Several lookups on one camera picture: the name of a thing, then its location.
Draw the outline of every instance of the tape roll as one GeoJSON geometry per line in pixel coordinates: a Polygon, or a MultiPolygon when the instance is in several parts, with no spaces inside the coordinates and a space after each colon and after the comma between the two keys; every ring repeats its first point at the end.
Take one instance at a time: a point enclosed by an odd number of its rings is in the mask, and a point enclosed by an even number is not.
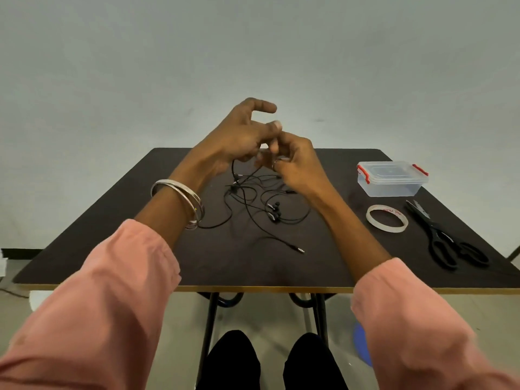
{"type": "Polygon", "coordinates": [[[403,232],[404,230],[406,230],[406,228],[408,226],[408,219],[406,218],[405,215],[403,215],[399,210],[392,208],[390,206],[386,206],[386,205],[373,205],[370,208],[368,208],[367,220],[374,227],[377,227],[378,229],[386,231],[386,232],[403,232]],[[402,226],[401,227],[390,227],[390,226],[387,226],[387,225],[384,225],[384,224],[378,222],[370,214],[370,212],[372,212],[373,210],[384,210],[386,212],[391,213],[392,215],[397,216],[400,219],[400,221],[402,222],[402,226]]]}

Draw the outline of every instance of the table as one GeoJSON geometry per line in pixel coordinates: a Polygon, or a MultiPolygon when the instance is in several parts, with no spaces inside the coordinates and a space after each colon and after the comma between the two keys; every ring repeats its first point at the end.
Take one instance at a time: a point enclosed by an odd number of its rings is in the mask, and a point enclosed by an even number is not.
{"type": "MultiPolygon", "coordinates": [[[[55,288],[79,270],[88,253],[110,236],[127,218],[133,218],[150,199],[150,187],[167,177],[189,149],[155,148],[126,173],[73,224],[36,256],[15,278],[25,288],[55,288]]],[[[480,248],[491,261],[487,269],[459,260],[456,271],[440,268],[431,258],[428,237],[404,209],[407,197],[368,197],[357,183],[357,163],[390,160],[378,149],[317,149],[323,168],[343,199],[391,255],[400,257],[427,285],[439,293],[520,294],[520,271],[478,236],[435,197],[421,188],[414,197],[434,220],[448,232],[480,248]],[[403,233],[393,234],[368,224],[365,213],[370,205],[383,204],[408,214],[410,224],[403,233]]],[[[237,165],[238,174],[252,172],[251,164],[237,165]]],[[[272,172],[260,170],[256,175],[272,172]]],[[[214,178],[202,194],[206,226],[226,219],[224,192],[231,184],[231,173],[214,178]]],[[[175,246],[182,281],[177,291],[198,292],[210,300],[199,363],[200,378],[210,350],[217,307],[233,307],[244,292],[289,293],[302,308],[313,308],[316,329],[328,344],[325,300],[335,293],[352,293],[354,280],[341,259],[332,236],[320,216],[311,212],[298,225],[274,224],[263,214],[257,222],[273,234],[303,248],[297,253],[279,241],[265,238],[245,212],[243,204],[228,200],[231,220],[215,229],[186,231],[175,246]],[[221,292],[236,292],[225,300],[221,292]],[[304,301],[296,293],[310,293],[304,301]]],[[[297,218],[307,210],[301,196],[281,196],[284,217],[297,218]]]]}

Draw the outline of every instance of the hand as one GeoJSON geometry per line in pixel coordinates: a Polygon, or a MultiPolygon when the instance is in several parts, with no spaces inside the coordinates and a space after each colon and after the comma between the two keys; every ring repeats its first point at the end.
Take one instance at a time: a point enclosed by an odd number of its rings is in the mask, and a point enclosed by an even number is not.
{"type": "Polygon", "coordinates": [[[322,192],[334,188],[321,166],[312,142],[282,131],[278,135],[279,154],[286,158],[277,158],[271,152],[261,152],[256,166],[265,166],[278,172],[283,181],[311,201],[322,192]]]}
{"type": "Polygon", "coordinates": [[[261,144],[269,144],[270,153],[277,154],[276,137],[282,124],[251,120],[253,111],[274,113],[276,109],[275,104],[267,101],[245,99],[188,153],[171,178],[199,190],[208,179],[227,170],[231,161],[247,161],[256,156],[261,144]]]}

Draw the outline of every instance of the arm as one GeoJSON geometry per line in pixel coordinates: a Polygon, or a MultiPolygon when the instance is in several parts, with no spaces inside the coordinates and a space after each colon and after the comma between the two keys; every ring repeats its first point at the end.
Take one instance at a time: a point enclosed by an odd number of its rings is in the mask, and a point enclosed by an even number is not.
{"type": "Polygon", "coordinates": [[[365,329],[375,375],[386,389],[519,389],[488,363],[449,304],[392,259],[330,184],[308,139],[282,132],[272,167],[320,213],[357,282],[352,310],[365,329]]]}
{"type": "MultiPolygon", "coordinates": [[[[262,143],[277,149],[278,122],[251,121],[274,104],[247,99],[170,176],[201,191],[231,160],[262,143]]],[[[0,387],[145,388],[166,303],[180,282],[172,247],[192,213],[161,189],[29,316],[0,360],[0,387]]]]}

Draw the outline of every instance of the pink shirt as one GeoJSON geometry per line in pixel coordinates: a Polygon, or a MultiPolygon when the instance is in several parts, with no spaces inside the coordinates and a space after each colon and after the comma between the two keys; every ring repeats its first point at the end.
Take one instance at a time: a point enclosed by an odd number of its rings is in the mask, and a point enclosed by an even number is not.
{"type": "MultiPolygon", "coordinates": [[[[179,272],[166,242],[127,220],[29,316],[0,360],[0,387],[145,388],[179,272]]],[[[398,258],[358,282],[352,310],[382,390],[520,388],[398,258]]]]}

